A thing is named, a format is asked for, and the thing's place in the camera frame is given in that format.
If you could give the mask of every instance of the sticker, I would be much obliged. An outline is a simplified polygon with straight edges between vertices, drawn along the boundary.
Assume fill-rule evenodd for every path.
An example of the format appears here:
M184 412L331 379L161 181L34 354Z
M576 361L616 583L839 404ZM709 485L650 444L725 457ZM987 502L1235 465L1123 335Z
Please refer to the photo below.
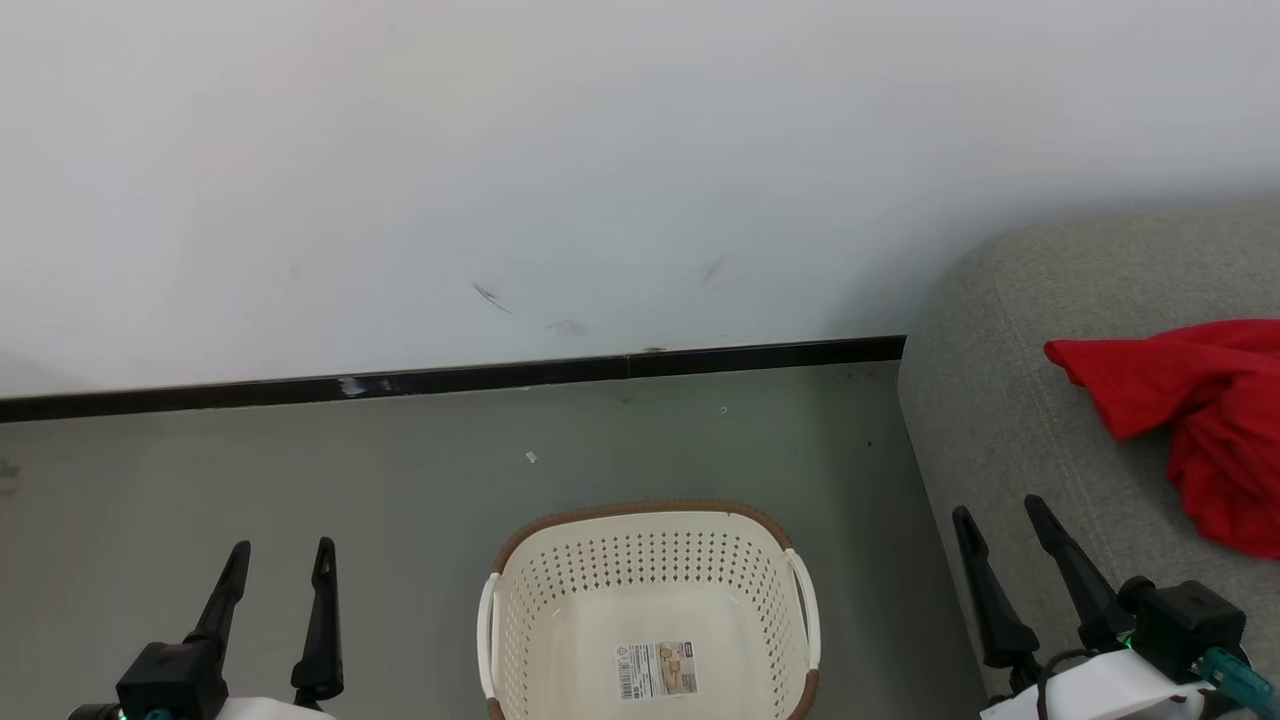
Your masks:
M620 646L613 660L618 667L618 697L623 701L698 692L691 642Z

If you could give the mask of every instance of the gray fabric couch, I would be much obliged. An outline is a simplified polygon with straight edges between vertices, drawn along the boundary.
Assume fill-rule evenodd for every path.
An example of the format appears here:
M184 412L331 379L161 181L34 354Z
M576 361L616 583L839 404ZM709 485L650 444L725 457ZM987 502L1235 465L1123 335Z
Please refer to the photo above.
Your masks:
M1280 561L1202 539L1165 480L1169 434L1116 445L1088 393L1044 359L1053 338L1146 337L1280 316L1280 205L1042 225L992 240L933 290L908 336L899 396L974 652L951 509L968 505L1041 661L1078 619L1023 497L1037 493L1120 585L1198 579L1248 614L1245 648L1280 679ZM1007 671L983 669L991 693Z

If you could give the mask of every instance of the white wall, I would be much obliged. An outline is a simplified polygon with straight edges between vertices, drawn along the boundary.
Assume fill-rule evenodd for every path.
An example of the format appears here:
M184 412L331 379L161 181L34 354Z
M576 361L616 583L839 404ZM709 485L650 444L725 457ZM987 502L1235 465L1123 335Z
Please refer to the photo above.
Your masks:
M901 333L1280 192L1277 8L0 0L0 395Z

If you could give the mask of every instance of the basket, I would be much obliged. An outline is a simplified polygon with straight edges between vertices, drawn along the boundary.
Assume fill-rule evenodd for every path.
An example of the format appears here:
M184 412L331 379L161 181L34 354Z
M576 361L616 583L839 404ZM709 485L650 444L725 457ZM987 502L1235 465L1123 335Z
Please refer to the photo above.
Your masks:
M544 518L503 547L476 655L493 720L799 720L818 692L813 582L736 502Z

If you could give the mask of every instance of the red shirt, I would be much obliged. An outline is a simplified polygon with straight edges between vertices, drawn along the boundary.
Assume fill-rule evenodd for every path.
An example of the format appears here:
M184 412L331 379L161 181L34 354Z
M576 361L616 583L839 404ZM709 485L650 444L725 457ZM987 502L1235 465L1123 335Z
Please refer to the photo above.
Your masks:
M1225 320L1147 340L1055 340L1117 441L1171 423L1169 482L1206 538L1280 559L1280 320Z

